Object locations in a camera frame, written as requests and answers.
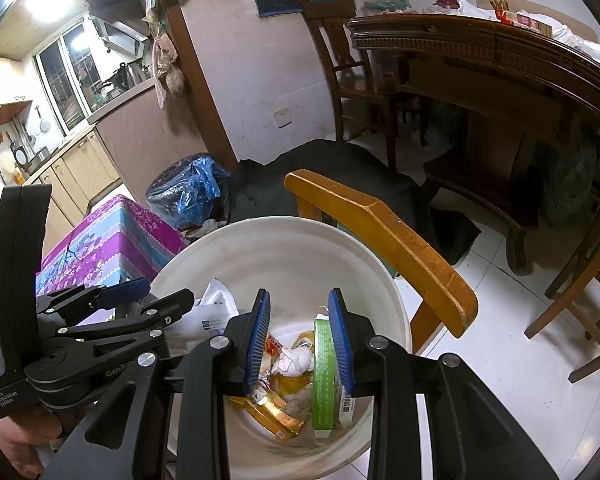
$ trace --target silver bolt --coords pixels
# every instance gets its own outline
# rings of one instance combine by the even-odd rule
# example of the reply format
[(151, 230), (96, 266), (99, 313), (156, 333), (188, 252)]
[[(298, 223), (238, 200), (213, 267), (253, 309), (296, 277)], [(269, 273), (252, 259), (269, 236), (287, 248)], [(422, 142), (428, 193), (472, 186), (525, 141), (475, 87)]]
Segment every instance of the silver bolt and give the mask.
[(389, 340), (381, 335), (375, 335), (369, 340), (369, 346), (376, 350), (384, 350), (389, 346)]
[(229, 338), (223, 335), (217, 335), (215, 338), (209, 341), (209, 344), (211, 345), (211, 348), (219, 350), (229, 344)]
[(449, 368), (458, 368), (460, 365), (460, 358), (456, 354), (444, 354), (442, 356), (442, 364)]
[(145, 352), (144, 354), (140, 354), (138, 356), (138, 364), (140, 366), (151, 366), (152, 364), (155, 363), (155, 354), (152, 354), (151, 352)]

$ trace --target kitchen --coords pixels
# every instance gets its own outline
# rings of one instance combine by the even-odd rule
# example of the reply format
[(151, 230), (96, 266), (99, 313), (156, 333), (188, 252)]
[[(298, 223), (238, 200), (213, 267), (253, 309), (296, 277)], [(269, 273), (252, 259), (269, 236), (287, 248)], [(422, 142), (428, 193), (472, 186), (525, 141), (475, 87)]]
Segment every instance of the kitchen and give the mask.
[(185, 100), (158, 105), (145, 0), (12, 1), (0, 17), (0, 194), (53, 185), (46, 254), (121, 184), (143, 203), (163, 169), (207, 149)]

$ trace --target electrical outlet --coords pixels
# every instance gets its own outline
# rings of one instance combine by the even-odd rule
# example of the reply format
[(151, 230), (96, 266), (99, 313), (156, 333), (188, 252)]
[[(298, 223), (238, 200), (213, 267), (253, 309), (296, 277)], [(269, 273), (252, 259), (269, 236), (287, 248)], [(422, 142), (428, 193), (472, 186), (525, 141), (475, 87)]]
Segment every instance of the electrical outlet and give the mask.
[(288, 124), (291, 124), (291, 110), (289, 108), (282, 108), (273, 114), (276, 118), (276, 124), (279, 128), (284, 128)]

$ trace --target human hand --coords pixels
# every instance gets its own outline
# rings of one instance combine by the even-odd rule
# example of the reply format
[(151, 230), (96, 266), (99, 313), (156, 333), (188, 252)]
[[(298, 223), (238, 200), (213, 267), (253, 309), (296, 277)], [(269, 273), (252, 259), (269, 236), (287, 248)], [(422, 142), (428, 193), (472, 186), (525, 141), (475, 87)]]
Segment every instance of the human hand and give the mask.
[(19, 475), (34, 480), (44, 467), (32, 446), (49, 442), (61, 432), (60, 420), (42, 406), (37, 406), (0, 418), (0, 450)]

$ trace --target countertop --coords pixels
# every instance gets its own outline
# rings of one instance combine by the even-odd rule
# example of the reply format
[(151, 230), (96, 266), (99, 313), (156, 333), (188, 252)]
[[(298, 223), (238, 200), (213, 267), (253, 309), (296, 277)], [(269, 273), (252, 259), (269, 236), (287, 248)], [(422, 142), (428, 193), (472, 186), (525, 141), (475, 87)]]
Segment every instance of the countertop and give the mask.
[(101, 118), (105, 115), (111, 113), (113, 110), (123, 105), (129, 99), (137, 96), (139, 93), (144, 92), (145, 90), (152, 88), (155, 86), (155, 78), (151, 77), (146, 81), (141, 82), (139, 85), (134, 86), (133, 88), (127, 90), (125, 93), (120, 94), (118, 97), (113, 99), (110, 103), (105, 104), (102, 108), (96, 110), (93, 114), (87, 117), (87, 122), (89, 124), (97, 123)]
[(88, 133), (93, 131), (94, 126), (88, 126), (83, 131), (78, 134), (72, 135), (71, 137), (67, 137), (62, 144), (55, 148), (51, 158), (46, 161), (42, 166), (40, 166), (33, 175), (31, 175), (27, 181), (25, 182), (25, 186), (27, 184), (32, 184), (37, 179), (48, 170), (51, 165), (58, 160), (61, 156), (63, 156), (66, 152), (68, 152), (72, 147), (74, 147), (78, 142), (80, 142)]

